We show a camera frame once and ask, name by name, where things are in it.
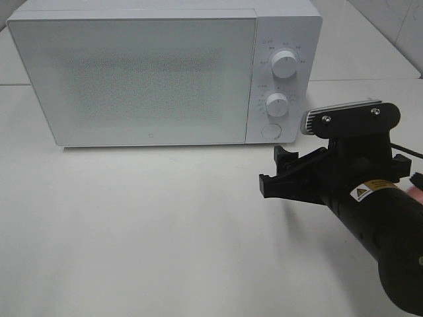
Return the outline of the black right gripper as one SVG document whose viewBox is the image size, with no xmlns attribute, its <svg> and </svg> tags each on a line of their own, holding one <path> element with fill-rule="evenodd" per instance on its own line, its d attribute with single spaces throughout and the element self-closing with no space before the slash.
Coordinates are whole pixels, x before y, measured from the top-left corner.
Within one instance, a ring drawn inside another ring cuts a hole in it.
<svg viewBox="0 0 423 317">
<path fill-rule="evenodd" d="M 274 147 L 276 175 L 260 174 L 263 198 L 328 207 L 386 207 L 397 196 L 387 133 L 330 139 L 304 156 Z"/>
</svg>

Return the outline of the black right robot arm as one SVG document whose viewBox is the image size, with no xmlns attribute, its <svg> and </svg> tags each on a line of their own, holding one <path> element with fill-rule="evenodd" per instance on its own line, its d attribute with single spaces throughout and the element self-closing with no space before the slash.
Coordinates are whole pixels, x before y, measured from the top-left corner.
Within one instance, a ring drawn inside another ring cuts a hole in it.
<svg viewBox="0 0 423 317">
<path fill-rule="evenodd" d="M 388 133 L 332 138 L 305 156 L 274 147 L 276 175 L 260 175 L 265 198 L 327 206 L 377 261 L 389 299 L 422 314 L 422 205 L 398 188 L 410 161 Z"/>
</svg>

